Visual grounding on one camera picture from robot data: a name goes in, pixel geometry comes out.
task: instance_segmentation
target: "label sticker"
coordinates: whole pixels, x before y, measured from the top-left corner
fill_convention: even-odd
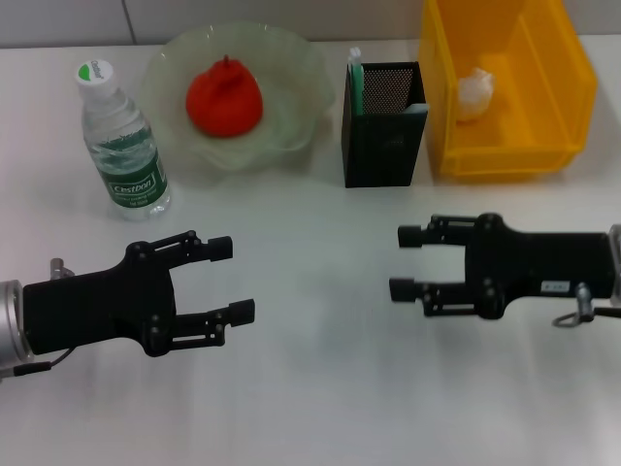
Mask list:
[[[568,293],[570,288],[570,282],[541,282],[542,293]]]
[[[162,176],[158,153],[147,166],[126,175],[99,172],[113,201],[130,209],[144,207],[157,201],[166,190],[166,176]]]

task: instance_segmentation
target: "yellow plastic container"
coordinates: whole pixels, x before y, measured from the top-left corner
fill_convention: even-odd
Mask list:
[[[418,61],[439,175],[528,177],[584,149],[597,80],[562,0],[426,0]],[[494,96],[457,122],[457,83],[474,67],[496,76]]]

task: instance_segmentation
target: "red object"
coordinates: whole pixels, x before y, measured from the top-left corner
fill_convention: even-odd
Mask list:
[[[230,138],[256,126],[263,116],[263,99],[247,68],[225,55],[194,78],[187,90],[185,109],[201,130]]]

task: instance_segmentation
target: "plastic bottle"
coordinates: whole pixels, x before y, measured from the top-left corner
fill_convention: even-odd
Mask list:
[[[76,80],[84,142],[120,214],[130,220],[161,214],[171,194],[157,145],[143,114],[118,87],[112,65],[87,61]]]

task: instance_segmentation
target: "black mesh container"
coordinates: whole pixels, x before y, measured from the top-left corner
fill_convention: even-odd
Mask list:
[[[341,146],[345,187],[409,186],[427,113],[418,63],[363,63],[363,115],[356,115],[347,70]]]

